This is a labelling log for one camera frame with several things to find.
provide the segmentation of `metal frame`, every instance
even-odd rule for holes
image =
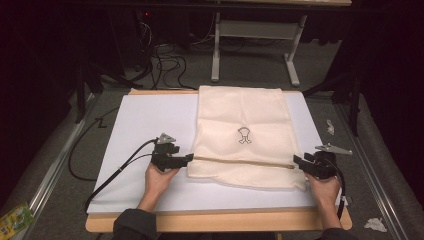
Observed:
[[[362,171],[365,174],[365,178],[368,184],[370,185],[370,189],[372,193],[374,194],[374,198],[377,202],[378,207],[380,208],[384,221],[387,223],[387,227],[393,239],[408,240],[409,238],[406,235],[405,230],[403,229],[403,226],[396,214],[395,209],[393,208],[393,203],[390,200],[386,191],[384,190],[382,184],[380,183],[380,180],[377,178],[375,171],[372,167],[371,161],[370,159],[368,159],[362,147],[361,141],[359,140],[358,137],[355,136],[355,134],[350,129],[346,110],[340,104],[334,105],[334,108],[336,110],[337,115],[341,119],[343,127],[348,132],[349,137],[352,140],[353,145],[355,146],[355,149],[358,152]]]
[[[68,140],[66,141],[57,158],[50,165],[49,170],[44,176],[43,181],[41,182],[40,186],[37,189],[37,192],[34,194],[34,197],[32,198],[29,204],[31,212],[34,215],[34,221],[27,228],[13,236],[11,238],[12,240],[30,239],[30,234],[35,224],[37,223],[37,220],[40,217],[41,212],[43,211],[47,201],[49,200],[49,197],[60,178],[63,168],[66,166],[66,160],[68,159],[69,152],[72,146],[74,145],[78,135],[80,134],[82,128],[84,127],[86,117],[88,113],[93,109],[93,106],[97,99],[98,98],[93,93],[88,96],[88,99],[86,101],[87,114],[85,114],[81,121],[74,126]]]
[[[224,36],[231,37],[253,37],[266,39],[291,40],[292,47],[290,53],[284,54],[284,62],[289,72],[290,81],[293,87],[300,86],[299,78],[293,64],[294,54],[299,45],[303,28],[305,27],[306,15],[300,17],[299,23],[268,23],[249,21],[225,21],[221,20],[218,12],[215,16],[215,47],[212,59],[211,81],[219,81],[219,39]]]
[[[355,17],[376,17],[380,14],[391,14],[387,9],[353,9],[349,6],[319,6],[319,5],[295,5],[295,4],[253,4],[253,3],[159,3],[159,2],[135,2],[135,1],[84,1],[84,0],[64,0],[61,4],[67,7],[76,8],[143,8],[149,10],[175,10],[175,11],[205,11],[205,12],[248,12],[252,10],[261,12],[289,12],[299,15],[342,15]]]

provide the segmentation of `gray floor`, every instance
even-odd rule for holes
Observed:
[[[288,73],[283,65],[282,53],[289,44],[281,42],[269,46],[261,46],[262,41],[246,44],[241,50],[238,43],[224,44],[221,53],[220,82],[210,82],[212,49],[192,47],[190,51],[164,46],[160,53],[184,56],[187,71],[181,78],[185,85],[198,87],[200,85],[229,85],[242,87],[282,88],[285,90],[306,90],[320,83],[331,64],[338,44],[319,46],[317,42],[300,44],[295,66],[301,86],[292,88]],[[172,67],[172,62],[165,62],[163,68]],[[166,76],[168,85],[178,86],[176,77],[182,71],[170,72]],[[142,80],[147,88],[152,86],[149,77]],[[166,87],[164,81],[159,84]],[[105,85],[106,91],[94,98],[93,108],[86,118],[85,127],[98,116],[114,107],[128,89]],[[324,143],[331,142],[345,149],[352,149],[353,156],[339,156],[338,164],[344,172],[347,181],[347,195],[353,200],[348,209],[352,217],[353,228],[350,230],[360,239],[424,239],[421,229],[424,216],[421,206],[417,203],[402,174],[397,169],[388,153],[366,103],[361,99],[359,115],[359,138],[353,137],[346,128],[345,106],[333,105],[327,98],[331,93],[321,93],[308,98],[308,107],[313,116],[319,134]],[[67,118],[50,136],[43,148],[37,154],[18,186],[2,209],[2,213],[10,210],[21,202],[31,202],[44,176],[52,164],[58,162],[63,147],[66,146],[72,133],[78,127],[73,123],[76,108],[73,108]],[[93,127],[82,138],[72,156],[72,166],[79,176],[95,178],[98,174],[104,151],[106,149],[116,111],[105,117],[103,122],[107,128]],[[334,136],[326,129],[326,120],[330,119],[336,129]],[[83,182],[73,178],[65,163],[57,171],[60,176],[57,182],[50,182],[51,192],[47,192],[38,206],[37,221],[28,229],[25,239],[95,239],[97,234],[85,230],[86,215],[83,213],[83,203],[93,191],[94,182]],[[382,218],[388,232],[379,232],[364,228],[370,218]],[[319,232],[284,232],[284,239],[314,239]],[[110,239],[106,234],[102,239]]]

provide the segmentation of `cable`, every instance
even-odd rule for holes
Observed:
[[[128,163],[128,165],[130,165],[131,163],[133,163],[133,162],[137,161],[137,160],[138,160],[138,159],[140,159],[140,158],[147,157],[147,156],[152,156],[152,154],[151,154],[151,153],[149,153],[149,154],[144,154],[144,155],[141,155],[141,156],[139,156],[139,157],[136,157],[136,158],[134,158],[133,160],[131,160],[131,161]]]
[[[144,33],[143,33],[143,36],[141,36],[141,39],[140,39],[141,44],[143,43],[142,41],[144,39],[144,36],[146,35],[147,29],[149,30],[149,42],[147,43],[147,46],[149,46],[152,43],[152,29],[150,28],[149,25],[147,25],[144,22],[138,22],[138,24],[142,25],[144,27]]]
[[[132,79],[126,79],[126,78],[124,78],[122,76],[119,76],[120,80],[118,81],[118,80],[116,80],[116,78],[117,78],[118,75],[114,75],[115,78],[113,78],[110,75],[106,74],[108,77],[112,78],[114,81],[109,81],[109,80],[107,80],[105,78],[102,78],[101,81],[104,82],[104,83],[107,83],[109,85],[114,85],[114,86],[122,86],[122,85],[124,85],[126,87],[132,87],[132,88],[135,88],[135,89],[141,89],[141,88],[143,88],[143,85],[129,85],[129,83],[127,83],[126,81],[128,81],[128,82],[136,82],[138,80],[141,80],[144,77],[146,77],[152,71],[152,69],[153,69],[152,61],[149,61],[147,63],[146,68],[144,68],[144,71],[142,73],[140,73],[139,75],[137,75],[136,77],[132,78]]]
[[[259,42],[254,42],[253,40],[259,40],[261,42],[266,42],[269,41],[269,43],[259,43]],[[252,44],[252,45],[256,45],[256,46],[261,46],[261,47],[267,47],[267,46],[272,46],[272,45],[276,45],[279,44],[280,42],[282,42],[282,39],[244,39],[245,42]]]
[[[212,21],[211,21],[211,25],[210,25],[210,27],[209,27],[209,31],[208,31],[208,33],[206,33],[205,37],[204,37],[202,40],[200,40],[200,41],[198,41],[198,42],[190,43],[190,45],[194,46],[194,45],[196,45],[196,44],[204,43],[204,42],[207,42],[207,41],[209,41],[209,40],[211,40],[211,39],[214,39],[214,37],[209,37],[209,35],[210,35],[210,34],[211,34],[211,32],[212,32],[212,29],[213,29],[214,23],[215,23],[215,13],[212,13]]]
[[[100,74],[103,75],[107,75],[108,77],[112,78],[113,80],[127,86],[127,87],[131,87],[131,88],[135,88],[135,89],[142,89],[143,85],[142,84],[136,84],[133,81],[137,81],[142,79],[143,77],[147,76],[147,74],[149,74],[149,72],[151,71],[150,68],[150,64],[148,64],[147,68],[145,69],[145,71],[143,71],[140,75],[138,75],[137,77],[128,80],[122,76],[119,76],[115,73],[113,73],[112,71],[109,71],[99,65],[97,65],[96,63],[90,63],[90,66],[95,69],[97,72],[99,72]]]
[[[193,43],[191,46],[199,50],[209,50],[215,45],[215,43],[211,42],[211,40],[214,40],[214,37],[210,37],[202,42]]]
[[[333,168],[337,172],[337,175],[340,177],[340,184],[341,184],[342,192],[340,194],[339,208],[337,209],[337,216],[340,219],[342,217],[343,208],[344,208],[344,201],[345,201],[345,196],[346,196],[346,185],[345,185],[344,176],[343,176],[342,171],[340,171],[340,169],[336,165],[334,165],[330,160],[325,159],[325,158],[324,158],[324,160],[327,163],[329,163],[331,166],[333,166]]]
[[[158,53],[158,51],[159,51],[159,47],[161,47],[161,46],[163,46],[163,45],[160,45],[160,46],[157,46],[156,47],[156,51],[155,51],[155,53],[156,53],[156,55],[155,56],[153,56],[153,57],[155,57],[155,58],[157,58],[158,59],[158,63],[156,64],[156,68],[159,70],[159,77],[158,77],[158,79],[156,80],[156,81],[153,81],[153,87],[152,87],[152,89],[155,89],[155,90],[157,90],[158,89],[158,87],[157,87],[157,85],[158,85],[158,83],[159,83],[159,81],[160,81],[160,76],[161,76],[161,74],[164,72],[164,74],[163,74],[163,81],[164,81],[164,84],[167,86],[167,87],[170,87],[170,88],[175,88],[175,86],[171,86],[168,82],[167,82],[167,79],[166,79],[166,76],[171,72],[171,71],[173,71],[173,70],[177,70],[177,69],[179,69],[182,65],[181,65],[181,62],[183,63],[183,67],[184,67],[184,69],[183,69],[183,71],[178,75],[178,77],[177,77],[177,82],[178,82],[178,84],[180,85],[180,87],[181,88],[183,88],[183,89],[192,89],[192,90],[197,90],[196,88],[194,88],[194,87],[191,87],[191,86],[187,86],[187,85],[184,85],[182,82],[181,82],[181,77],[183,76],[183,74],[186,72],[186,70],[187,70],[187,64],[186,64],[186,60],[185,60],[185,58],[184,57],[182,57],[182,56],[172,56],[172,55],[164,55],[164,56],[160,56],[159,55],[159,53]],[[171,63],[174,63],[174,65],[172,66],[172,67],[170,67],[170,68],[167,68],[167,69],[164,69],[164,63],[167,63],[167,62],[171,62]]]
[[[171,46],[171,49],[166,51],[166,52],[161,52],[159,53],[159,48],[161,47],[167,47],[167,46]],[[164,43],[164,44],[160,44],[156,46],[158,48],[158,53],[157,54],[161,54],[161,55],[166,55],[169,53],[172,53],[173,51],[175,51],[175,44],[168,44],[168,43]]]
[[[97,234],[96,240],[100,240],[100,238],[102,238],[102,236],[103,236],[103,233]]]
[[[238,52],[238,51],[240,51],[245,45],[246,45],[246,42],[245,41],[241,41],[241,40],[239,40],[238,38],[234,38],[234,37],[225,37],[225,38],[223,38],[223,40],[224,41],[227,41],[227,42],[231,42],[231,40],[235,40],[236,42],[241,42],[241,46],[239,46],[237,49],[235,49],[235,50],[225,50],[225,49],[223,49],[222,48],[222,46],[220,45],[220,47],[219,47],[219,50],[220,51],[223,51],[223,52],[228,52],[228,53],[234,53],[234,52]]]
[[[149,140],[149,141],[147,141],[147,142],[145,142],[145,143],[143,143],[143,145],[141,145],[132,155],[131,155],[131,157],[129,157],[128,159],[127,159],[127,161],[125,161],[125,163],[124,164],[122,164],[122,166],[118,169],[118,170],[116,170],[116,172],[115,173],[113,173],[112,174],[112,176],[110,176],[104,183],[102,183],[102,185],[100,185],[100,187],[98,187],[89,197],[88,197],[88,199],[87,199],[87,201],[85,202],[85,204],[84,204],[84,212],[86,213],[86,214],[88,214],[87,213],[87,210],[88,210],[88,207],[89,207],[89,205],[90,205],[90,203],[91,203],[91,201],[93,200],[93,198],[95,197],[95,196],[97,196],[97,194],[100,192],[100,191],[102,191],[107,185],[109,185],[109,183],[110,182],[112,182],[112,180],[113,179],[115,179],[122,171],[124,171],[124,169],[130,164],[130,163],[132,163],[132,162],[134,162],[133,160],[135,160],[135,159],[133,159],[134,158],[134,156],[141,150],[141,149],[143,149],[145,146],[147,146],[148,144],[150,144],[150,143],[156,143],[158,141],[158,138],[156,138],[156,139],[151,139],[151,140]]]
[[[102,116],[95,118],[95,121],[93,123],[91,123],[87,129],[78,137],[78,139],[75,141],[74,145],[72,146],[70,153],[69,153],[69,158],[68,158],[68,169],[69,172],[71,173],[71,175],[73,177],[75,177],[76,179],[82,180],[82,181],[96,181],[97,179],[92,179],[92,178],[85,178],[85,177],[80,177],[78,175],[76,175],[74,173],[74,171],[72,170],[72,156],[74,154],[74,150],[77,147],[77,145],[79,144],[79,142],[81,141],[81,139],[85,136],[85,134],[87,134],[87,132],[98,122],[98,121],[102,121],[104,117],[106,117],[107,115],[109,115],[110,113],[116,111],[117,109],[119,109],[119,107],[113,108],[112,110],[106,112],[105,114],[103,114]]]

